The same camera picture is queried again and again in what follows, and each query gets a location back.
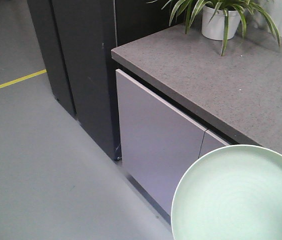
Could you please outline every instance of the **spider plant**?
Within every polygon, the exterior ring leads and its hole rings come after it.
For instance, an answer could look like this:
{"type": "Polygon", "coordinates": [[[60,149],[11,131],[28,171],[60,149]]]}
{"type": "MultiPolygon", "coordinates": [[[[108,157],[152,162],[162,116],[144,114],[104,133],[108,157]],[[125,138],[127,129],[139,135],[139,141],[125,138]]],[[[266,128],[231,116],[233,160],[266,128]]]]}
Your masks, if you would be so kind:
{"type": "MultiPolygon", "coordinates": [[[[162,7],[165,8],[173,0],[168,0],[162,7]]],[[[193,24],[195,17],[199,14],[204,6],[214,9],[214,13],[211,19],[218,11],[222,11],[224,15],[224,30],[221,56],[224,56],[228,43],[228,29],[229,29],[229,10],[236,10],[241,18],[242,25],[242,38],[245,37],[247,32],[247,21],[245,11],[247,10],[251,15],[255,12],[259,12],[265,19],[270,32],[276,38],[277,44],[280,46],[280,35],[277,26],[273,22],[270,15],[264,10],[264,8],[257,3],[256,0],[178,0],[171,11],[169,25],[171,25],[174,17],[178,17],[185,11],[185,33],[189,31],[189,28],[193,24]]]]}

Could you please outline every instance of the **light green plate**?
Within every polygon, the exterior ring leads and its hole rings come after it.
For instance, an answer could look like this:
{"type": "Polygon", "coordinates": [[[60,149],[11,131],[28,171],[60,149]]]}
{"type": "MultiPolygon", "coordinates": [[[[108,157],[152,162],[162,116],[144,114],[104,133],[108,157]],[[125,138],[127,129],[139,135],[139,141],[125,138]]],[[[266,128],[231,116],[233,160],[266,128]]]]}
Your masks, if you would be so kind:
{"type": "Polygon", "coordinates": [[[231,145],[202,156],[172,203],[175,240],[282,240],[282,155],[231,145]]]}

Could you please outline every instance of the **white flower pot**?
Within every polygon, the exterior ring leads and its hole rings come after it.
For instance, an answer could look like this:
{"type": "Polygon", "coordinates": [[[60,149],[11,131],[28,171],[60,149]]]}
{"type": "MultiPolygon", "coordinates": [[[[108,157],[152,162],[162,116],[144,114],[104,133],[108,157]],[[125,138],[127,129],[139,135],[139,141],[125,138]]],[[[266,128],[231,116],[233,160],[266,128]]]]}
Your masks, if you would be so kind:
{"type": "MultiPolygon", "coordinates": [[[[223,40],[223,31],[225,27],[225,16],[221,10],[218,10],[212,20],[211,17],[215,10],[211,7],[203,7],[202,16],[202,34],[208,39],[223,40]]],[[[240,23],[240,15],[237,11],[229,11],[229,27],[227,39],[234,37],[240,23]]]]}

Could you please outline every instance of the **plate rim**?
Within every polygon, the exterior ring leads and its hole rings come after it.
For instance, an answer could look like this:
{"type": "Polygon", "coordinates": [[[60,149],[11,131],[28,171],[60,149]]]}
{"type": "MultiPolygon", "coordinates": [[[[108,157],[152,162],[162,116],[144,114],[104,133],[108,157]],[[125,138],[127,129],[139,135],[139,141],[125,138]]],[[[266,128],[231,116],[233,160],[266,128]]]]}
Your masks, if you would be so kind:
{"type": "Polygon", "coordinates": [[[228,145],[228,146],[223,146],[223,147],[219,147],[217,149],[214,149],[206,154],[204,154],[203,156],[199,157],[198,160],[196,160],[194,163],[191,164],[191,166],[184,172],[184,174],[182,175],[181,179],[179,180],[177,186],[176,186],[176,189],[174,191],[174,194],[173,194],[173,199],[172,199],[172,205],[171,205],[171,211],[170,211],[170,222],[171,222],[171,230],[172,230],[172,235],[173,235],[173,239],[174,240],[177,240],[175,238],[175,230],[173,228],[173,222],[174,222],[174,218],[173,218],[173,209],[174,209],[174,202],[175,202],[175,198],[176,198],[176,193],[180,187],[180,184],[181,182],[183,181],[183,179],[185,178],[185,176],[187,175],[187,173],[196,165],[198,164],[199,162],[202,161],[202,159],[204,159],[206,156],[210,155],[210,154],[213,154],[214,152],[217,152],[217,151],[221,151],[223,149],[227,149],[227,148],[238,148],[238,147],[248,147],[248,148],[257,148],[257,149],[263,149],[263,150],[266,150],[268,152],[271,152],[273,154],[276,154],[276,155],[279,155],[280,157],[282,157],[282,154],[277,152],[277,151],[274,151],[272,149],[269,149],[269,148],[266,148],[266,147],[263,147],[263,146],[258,146],[258,145],[251,145],[251,144],[234,144],[234,145],[228,145]]]}

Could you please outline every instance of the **black cabinet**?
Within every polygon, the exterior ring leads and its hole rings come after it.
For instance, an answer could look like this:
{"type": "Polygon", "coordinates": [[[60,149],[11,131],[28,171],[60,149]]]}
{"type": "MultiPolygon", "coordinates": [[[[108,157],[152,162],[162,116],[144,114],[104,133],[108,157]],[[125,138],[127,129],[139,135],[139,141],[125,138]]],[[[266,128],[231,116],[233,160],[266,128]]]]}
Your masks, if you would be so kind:
{"type": "Polygon", "coordinates": [[[73,117],[76,115],[53,8],[49,0],[27,0],[52,92],[73,117]]]}
{"type": "Polygon", "coordinates": [[[165,0],[41,1],[52,6],[77,119],[111,159],[118,159],[118,66],[111,49],[167,28],[170,10],[161,10],[165,0]]]}

